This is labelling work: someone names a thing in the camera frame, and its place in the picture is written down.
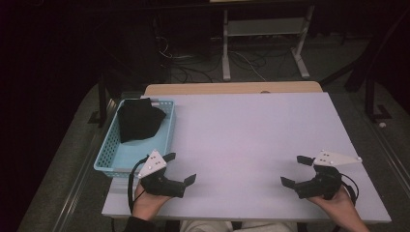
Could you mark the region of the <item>black cloth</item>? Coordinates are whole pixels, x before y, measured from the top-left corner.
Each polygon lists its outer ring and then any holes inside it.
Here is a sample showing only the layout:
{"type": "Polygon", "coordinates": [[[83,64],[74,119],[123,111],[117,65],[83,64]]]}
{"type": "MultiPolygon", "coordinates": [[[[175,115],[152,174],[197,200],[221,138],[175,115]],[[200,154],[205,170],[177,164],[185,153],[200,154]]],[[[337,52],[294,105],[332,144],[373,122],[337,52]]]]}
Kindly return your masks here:
{"type": "Polygon", "coordinates": [[[144,140],[154,137],[166,114],[152,106],[150,99],[124,100],[117,112],[120,141],[144,140]]]}

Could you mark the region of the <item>grey metal stand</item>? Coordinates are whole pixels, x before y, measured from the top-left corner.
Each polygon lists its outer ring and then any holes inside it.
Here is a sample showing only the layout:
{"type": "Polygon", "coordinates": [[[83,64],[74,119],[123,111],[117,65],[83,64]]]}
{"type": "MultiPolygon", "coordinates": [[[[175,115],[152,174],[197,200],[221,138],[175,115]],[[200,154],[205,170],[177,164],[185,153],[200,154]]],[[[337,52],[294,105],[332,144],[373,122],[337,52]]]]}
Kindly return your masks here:
{"type": "Polygon", "coordinates": [[[270,19],[231,20],[228,10],[223,12],[222,34],[222,80],[230,81],[228,39],[242,36],[298,35],[299,41],[291,48],[291,54],[303,79],[309,78],[308,69],[302,58],[302,50],[315,7],[309,6],[304,17],[283,17],[270,19]]]}

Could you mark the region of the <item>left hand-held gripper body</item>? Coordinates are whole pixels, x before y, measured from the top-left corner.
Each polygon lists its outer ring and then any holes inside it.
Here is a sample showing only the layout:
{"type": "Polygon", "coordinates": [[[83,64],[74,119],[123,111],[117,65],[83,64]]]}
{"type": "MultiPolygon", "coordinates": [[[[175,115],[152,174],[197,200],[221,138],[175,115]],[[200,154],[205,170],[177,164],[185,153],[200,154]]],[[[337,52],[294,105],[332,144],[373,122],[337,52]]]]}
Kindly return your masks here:
{"type": "Polygon", "coordinates": [[[184,182],[169,180],[165,177],[168,162],[162,157],[157,150],[149,155],[137,174],[140,184],[150,194],[182,198],[186,186],[184,182]]]}

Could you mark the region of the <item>light blue plastic basket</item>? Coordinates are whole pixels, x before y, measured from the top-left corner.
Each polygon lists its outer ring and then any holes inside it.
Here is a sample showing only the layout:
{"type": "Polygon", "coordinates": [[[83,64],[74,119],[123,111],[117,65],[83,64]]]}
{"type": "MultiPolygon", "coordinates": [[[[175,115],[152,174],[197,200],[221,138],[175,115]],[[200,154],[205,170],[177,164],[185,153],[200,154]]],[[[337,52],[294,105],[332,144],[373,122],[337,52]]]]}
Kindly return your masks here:
{"type": "Polygon", "coordinates": [[[158,150],[161,155],[170,152],[176,118],[174,101],[151,99],[151,105],[166,114],[159,130],[151,138],[122,143],[118,112],[125,102],[130,101],[131,99],[125,99],[119,103],[94,162],[94,169],[101,171],[107,177],[128,178],[134,165],[150,155],[153,150],[158,150]]]}

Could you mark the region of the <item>dark metal stand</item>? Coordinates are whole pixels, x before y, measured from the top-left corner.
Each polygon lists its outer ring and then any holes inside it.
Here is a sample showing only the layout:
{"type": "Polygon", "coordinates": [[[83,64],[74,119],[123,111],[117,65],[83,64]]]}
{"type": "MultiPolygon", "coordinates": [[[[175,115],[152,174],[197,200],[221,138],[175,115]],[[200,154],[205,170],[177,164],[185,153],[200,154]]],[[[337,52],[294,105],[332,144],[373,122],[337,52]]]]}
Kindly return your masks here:
{"type": "Polygon", "coordinates": [[[373,123],[392,118],[383,104],[375,103],[375,80],[371,75],[366,77],[365,114],[373,123]]]}
{"type": "Polygon", "coordinates": [[[99,110],[94,111],[89,120],[89,124],[97,124],[101,128],[107,119],[107,106],[108,106],[108,90],[106,77],[102,74],[98,82],[98,99],[99,110]]]}

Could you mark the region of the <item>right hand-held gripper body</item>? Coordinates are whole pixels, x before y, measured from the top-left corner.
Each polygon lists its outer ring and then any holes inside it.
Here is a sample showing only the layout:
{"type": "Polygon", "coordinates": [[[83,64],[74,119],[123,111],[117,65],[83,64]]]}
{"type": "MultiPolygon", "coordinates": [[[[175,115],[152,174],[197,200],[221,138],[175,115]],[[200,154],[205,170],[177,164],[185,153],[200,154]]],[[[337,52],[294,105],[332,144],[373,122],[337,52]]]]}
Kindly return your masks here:
{"type": "Polygon", "coordinates": [[[322,150],[314,158],[312,165],[315,176],[309,181],[295,184],[294,190],[301,199],[323,196],[326,200],[330,200],[341,187],[345,187],[350,198],[357,200],[360,194],[358,185],[353,179],[340,173],[337,167],[362,161],[360,157],[322,150]]]}

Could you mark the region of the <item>person's right hand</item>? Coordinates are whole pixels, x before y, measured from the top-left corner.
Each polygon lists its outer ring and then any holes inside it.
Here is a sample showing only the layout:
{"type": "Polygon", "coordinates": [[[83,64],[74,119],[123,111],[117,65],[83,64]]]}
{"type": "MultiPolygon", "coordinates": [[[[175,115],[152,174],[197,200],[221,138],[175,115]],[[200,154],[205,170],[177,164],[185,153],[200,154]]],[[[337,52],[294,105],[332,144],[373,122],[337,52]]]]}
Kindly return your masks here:
{"type": "Polygon", "coordinates": [[[314,196],[308,201],[321,208],[333,221],[346,219],[356,212],[350,195],[344,187],[341,187],[330,200],[326,200],[323,196],[314,196]]]}

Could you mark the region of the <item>person's left hand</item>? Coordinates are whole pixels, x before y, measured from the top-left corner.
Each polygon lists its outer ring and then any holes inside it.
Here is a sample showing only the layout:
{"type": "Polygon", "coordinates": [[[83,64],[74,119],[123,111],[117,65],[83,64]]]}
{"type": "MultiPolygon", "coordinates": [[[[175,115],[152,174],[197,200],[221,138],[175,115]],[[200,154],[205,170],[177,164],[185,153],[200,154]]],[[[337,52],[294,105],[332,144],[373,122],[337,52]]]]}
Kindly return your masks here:
{"type": "Polygon", "coordinates": [[[132,216],[143,220],[152,220],[161,207],[170,200],[169,196],[153,195],[148,193],[141,184],[135,189],[132,216]]]}

